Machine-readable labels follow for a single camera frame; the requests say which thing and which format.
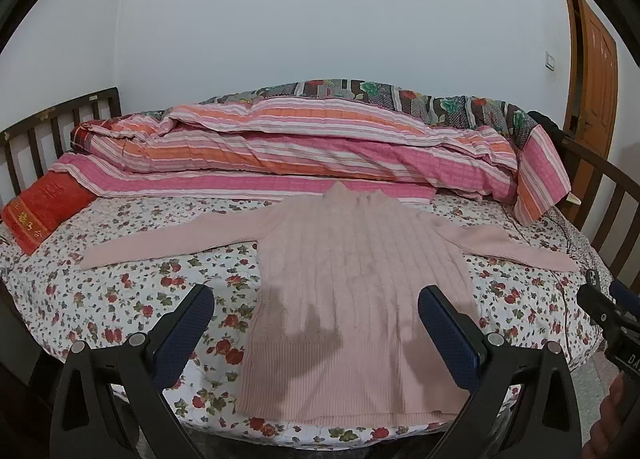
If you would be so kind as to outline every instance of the wooden door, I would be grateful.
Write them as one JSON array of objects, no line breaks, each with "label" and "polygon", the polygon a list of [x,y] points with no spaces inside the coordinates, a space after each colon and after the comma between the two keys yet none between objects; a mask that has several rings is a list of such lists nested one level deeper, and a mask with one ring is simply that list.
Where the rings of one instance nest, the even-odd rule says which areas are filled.
[{"label": "wooden door", "polygon": [[[618,105],[616,43],[585,0],[567,2],[572,28],[572,72],[564,130],[574,134],[576,142],[606,159]],[[570,128],[572,119],[575,130]],[[579,199],[586,193],[592,172],[587,163],[578,166],[572,193]],[[563,209],[569,220],[574,219],[577,211],[578,206],[570,204]]]}]

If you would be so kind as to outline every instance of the folded red cloth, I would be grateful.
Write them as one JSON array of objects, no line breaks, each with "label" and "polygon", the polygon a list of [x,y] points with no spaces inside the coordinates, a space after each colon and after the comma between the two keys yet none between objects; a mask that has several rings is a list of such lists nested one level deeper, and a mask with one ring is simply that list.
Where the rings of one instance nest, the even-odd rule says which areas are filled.
[{"label": "folded red cloth", "polygon": [[47,172],[12,199],[0,216],[22,251],[30,255],[62,222],[95,197],[69,174]]}]

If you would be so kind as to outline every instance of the light switch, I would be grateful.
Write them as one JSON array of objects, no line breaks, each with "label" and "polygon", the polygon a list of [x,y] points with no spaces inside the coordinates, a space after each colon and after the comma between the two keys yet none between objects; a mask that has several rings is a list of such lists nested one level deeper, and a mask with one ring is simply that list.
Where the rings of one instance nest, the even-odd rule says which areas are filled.
[{"label": "light switch", "polygon": [[552,55],[550,55],[549,53],[546,53],[546,63],[545,66],[547,69],[549,69],[550,71],[555,71],[556,70],[556,61],[554,60],[554,58],[552,57]]}]

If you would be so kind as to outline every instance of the sweater collar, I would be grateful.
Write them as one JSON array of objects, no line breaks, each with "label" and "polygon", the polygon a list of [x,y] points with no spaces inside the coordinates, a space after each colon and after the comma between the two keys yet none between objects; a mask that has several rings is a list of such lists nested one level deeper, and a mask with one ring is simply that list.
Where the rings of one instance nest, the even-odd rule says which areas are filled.
[{"label": "sweater collar", "polygon": [[336,181],[330,190],[324,193],[324,197],[335,203],[341,204],[370,204],[371,206],[379,206],[392,200],[384,194],[382,190],[371,192],[356,192],[349,190],[342,182]]}]

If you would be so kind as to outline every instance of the ribbed hem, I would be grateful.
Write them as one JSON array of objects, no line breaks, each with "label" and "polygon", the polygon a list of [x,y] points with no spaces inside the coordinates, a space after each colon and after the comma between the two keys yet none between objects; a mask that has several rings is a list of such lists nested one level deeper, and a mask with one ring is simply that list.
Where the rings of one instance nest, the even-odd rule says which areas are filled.
[{"label": "ribbed hem", "polygon": [[468,394],[455,387],[444,364],[442,374],[431,364],[438,373],[426,376],[431,381],[425,388],[395,347],[362,341],[249,343],[236,409],[249,417],[321,426],[454,419]]}]

